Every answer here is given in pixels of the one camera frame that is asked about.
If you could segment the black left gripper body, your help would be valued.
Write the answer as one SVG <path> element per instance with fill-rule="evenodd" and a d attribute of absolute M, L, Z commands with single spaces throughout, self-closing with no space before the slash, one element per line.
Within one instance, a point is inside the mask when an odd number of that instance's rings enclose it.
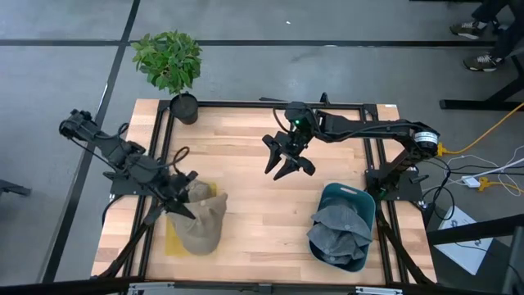
<path fill-rule="evenodd" d="M 176 172 L 160 186 L 160 192 L 166 197 L 172 197 L 178 201 L 188 200 L 189 184 L 195 180 L 198 173 L 194 170 L 188 174 Z"/>

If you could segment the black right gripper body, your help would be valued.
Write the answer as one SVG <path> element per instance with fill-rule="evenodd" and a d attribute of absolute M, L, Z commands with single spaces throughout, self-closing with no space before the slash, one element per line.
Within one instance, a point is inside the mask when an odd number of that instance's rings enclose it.
<path fill-rule="evenodd" d="M 290 102 L 284 110 L 284 116 L 290 123 L 290 129 L 283 127 L 275 109 L 273 109 L 273 116 L 283 132 L 278 131 L 274 136 L 266 134 L 262 138 L 263 143 L 268 148 L 279 146 L 281 160 L 282 157 L 285 160 L 291 158 L 297 162 L 298 170 L 303 170 L 307 175 L 313 175 L 316 171 L 314 164 L 300 155 L 319 130 L 313 110 L 303 102 Z"/>

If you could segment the yellow plastic bin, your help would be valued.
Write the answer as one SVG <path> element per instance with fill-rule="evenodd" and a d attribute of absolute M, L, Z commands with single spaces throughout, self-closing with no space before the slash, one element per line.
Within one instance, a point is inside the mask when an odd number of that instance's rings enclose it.
<path fill-rule="evenodd" d="M 166 214 L 166 232 L 165 232 L 165 255 L 166 256 L 188 256 L 191 253 L 188 252 L 184 248 L 181 240 L 175 233 L 174 227 L 169 222 L 167 214 Z"/>

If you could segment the teal plastic bin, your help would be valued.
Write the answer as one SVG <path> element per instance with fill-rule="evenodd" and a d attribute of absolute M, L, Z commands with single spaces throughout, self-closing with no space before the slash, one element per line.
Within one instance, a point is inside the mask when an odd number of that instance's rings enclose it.
<path fill-rule="evenodd" d="M 323 189 L 317 211 L 329 205 L 343 205 L 354 209 L 357 212 L 357 214 L 368 223 L 368 225 L 372 226 L 373 236 L 373 223 L 375 219 L 376 205 L 375 201 L 373 200 L 373 197 L 371 197 L 368 193 L 344 184 L 331 183 L 325 186 L 325 188 Z M 312 216 L 310 217 L 310 219 L 313 221 L 312 227 L 318 223 L 312 219 Z M 364 258 L 351 261 L 350 263 L 345 265 L 329 265 L 335 266 L 338 269 L 348 272 L 361 271 L 366 264 L 368 251 L 372 243 L 373 241 L 368 246 L 362 247 L 362 249 L 364 250 Z M 328 264 L 325 260 L 321 258 L 321 252 L 310 241 L 309 249 L 315 258 Z"/>

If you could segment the green plant in black pot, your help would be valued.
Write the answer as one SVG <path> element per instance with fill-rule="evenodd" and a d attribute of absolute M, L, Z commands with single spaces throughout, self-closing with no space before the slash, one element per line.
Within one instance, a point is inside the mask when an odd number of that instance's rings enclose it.
<path fill-rule="evenodd" d="M 171 115 L 185 125 L 196 123 L 198 101 L 188 91 L 201 76 L 199 43 L 189 34 L 175 30 L 145 34 L 130 45 L 135 50 L 132 62 L 136 70 L 146 76 L 150 85 L 172 97 Z"/>

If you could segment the black crossbeam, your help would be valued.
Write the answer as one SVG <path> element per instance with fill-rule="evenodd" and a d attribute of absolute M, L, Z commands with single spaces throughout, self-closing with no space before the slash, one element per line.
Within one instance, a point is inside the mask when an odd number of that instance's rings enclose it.
<path fill-rule="evenodd" d="M 195 289 L 224 289 L 237 290 L 239 292 L 256 292 L 259 283 L 220 283 L 220 282 L 196 282 L 196 281 L 148 281 L 139 276 L 83 279 L 73 281 L 62 281 L 39 284 L 21 284 L 12 286 L 0 286 L 0 295 L 107 295 L 111 293 L 123 293 L 132 283 L 141 282 L 175 282 L 174 288 Z M 489 293 L 476 290 L 446 287 L 439 284 L 407 284 L 392 282 L 385 285 L 363 285 L 363 284 L 291 284 L 271 283 L 273 291 L 303 291 L 303 292 L 343 292 L 355 293 L 356 286 L 383 287 L 402 289 L 404 295 L 507 295 L 505 293 Z"/>

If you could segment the black floor stand foot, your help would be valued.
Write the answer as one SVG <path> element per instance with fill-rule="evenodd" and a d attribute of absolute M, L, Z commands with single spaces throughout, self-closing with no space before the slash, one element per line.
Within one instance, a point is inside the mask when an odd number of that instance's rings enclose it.
<path fill-rule="evenodd" d="M 3 193 L 14 193 L 23 197 L 28 197 L 32 190 L 19 184 L 8 182 L 4 179 L 0 179 L 0 196 Z"/>

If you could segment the black desk base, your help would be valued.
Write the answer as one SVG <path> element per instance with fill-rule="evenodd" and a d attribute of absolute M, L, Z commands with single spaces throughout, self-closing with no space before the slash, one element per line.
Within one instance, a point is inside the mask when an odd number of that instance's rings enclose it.
<path fill-rule="evenodd" d="M 524 66 L 515 55 L 510 57 L 510 61 L 517 70 L 517 77 L 498 92 L 484 100 L 443 99 L 439 101 L 440 109 L 462 111 L 513 111 L 516 109 L 524 112 L 524 106 L 521 107 L 522 102 L 509 101 L 511 97 L 524 91 Z"/>

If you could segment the person's shoe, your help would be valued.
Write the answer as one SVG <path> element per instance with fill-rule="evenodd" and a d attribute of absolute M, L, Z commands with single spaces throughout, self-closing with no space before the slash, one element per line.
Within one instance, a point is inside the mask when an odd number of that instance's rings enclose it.
<path fill-rule="evenodd" d="M 469 22 L 451 25 L 449 30 L 454 35 L 476 40 L 483 35 L 485 29 L 487 28 L 487 25 L 487 23 L 480 22 L 478 20 L 473 20 Z"/>
<path fill-rule="evenodd" d="M 469 57 L 463 60 L 466 69 L 478 72 L 492 72 L 498 69 L 502 63 L 501 58 L 492 57 L 489 54 L 478 57 Z"/>

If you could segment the black metal bar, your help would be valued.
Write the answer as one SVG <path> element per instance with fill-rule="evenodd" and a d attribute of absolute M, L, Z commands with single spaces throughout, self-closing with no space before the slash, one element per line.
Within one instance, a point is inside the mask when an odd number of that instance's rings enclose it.
<path fill-rule="evenodd" d="M 524 214 L 430 231 L 427 232 L 427 239 L 431 245 L 469 242 L 510 236 L 517 227 L 524 227 Z"/>

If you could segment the white paper sheet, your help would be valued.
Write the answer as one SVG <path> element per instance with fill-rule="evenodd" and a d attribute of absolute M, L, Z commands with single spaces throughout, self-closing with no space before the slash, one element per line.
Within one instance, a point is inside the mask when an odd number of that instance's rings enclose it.
<path fill-rule="evenodd" d="M 453 206 L 445 213 L 438 230 L 475 223 L 476 221 L 471 216 L 457 206 Z M 437 244 L 435 248 L 470 275 L 476 275 L 492 242 L 493 238 L 482 238 L 467 242 Z"/>

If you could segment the person's leg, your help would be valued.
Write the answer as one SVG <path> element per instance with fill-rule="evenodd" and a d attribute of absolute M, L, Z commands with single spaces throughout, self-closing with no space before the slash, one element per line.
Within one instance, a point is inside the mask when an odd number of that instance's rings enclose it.
<path fill-rule="evenodd" d="M 504 7 L 509 5 L 510 1 L 511 0 L 484 0 L 472 13 L 472 18 L 483 23 L 491 22 Z"/>
<path fill-rule="evenodd" d="M 524 38 L 524 22 L 514 21 L 506 30 L 499 34 L 489 55 L 494 59 L 507 57 L 520 40 Z"/>

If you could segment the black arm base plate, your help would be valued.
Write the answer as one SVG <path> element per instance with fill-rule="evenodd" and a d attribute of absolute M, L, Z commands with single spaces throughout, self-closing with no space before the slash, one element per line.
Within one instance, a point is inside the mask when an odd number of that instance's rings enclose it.
<path fill-rule="evenodd" d="M 120 173 L 106 171 L 103 175 L 111 182 L 110 193 L 114 195 L 152 195 L 152 188 L 158 187 L 164 177 L 158 173 Z"/>
<path fill-rule="evenodd" d="M 420 183 L 427 178 L 413 169 L 388 175 L 380 170 L 366 170 L 364 175 L 366 191 L 377 201 L 418 201 L 422 197 Z"/>

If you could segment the silver metal bracket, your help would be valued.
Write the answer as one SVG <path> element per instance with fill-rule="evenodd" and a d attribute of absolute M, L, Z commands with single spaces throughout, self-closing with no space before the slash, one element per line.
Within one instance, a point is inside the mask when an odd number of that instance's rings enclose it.
<path fill-rule="evenodd" d="M 141 282 L 129 285 L 126 295 L 144 295 L 145 292 L 174 289 L 175 282 Z"/>
<path fill-rule="evenodd" d="M 355 293 L 357 295 L 404 295 L 402 289 L 369 286 L 356 286 Z"/>

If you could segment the black post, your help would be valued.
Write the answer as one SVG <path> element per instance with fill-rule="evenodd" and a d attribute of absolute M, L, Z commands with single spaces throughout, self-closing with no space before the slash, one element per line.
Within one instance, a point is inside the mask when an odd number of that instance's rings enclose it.
<path fill-rule="evenodd" d="M 513 237 L 508 259 L 508 270 L 504 277 L 503 293 L 524 295 L 524 239 Z"/>

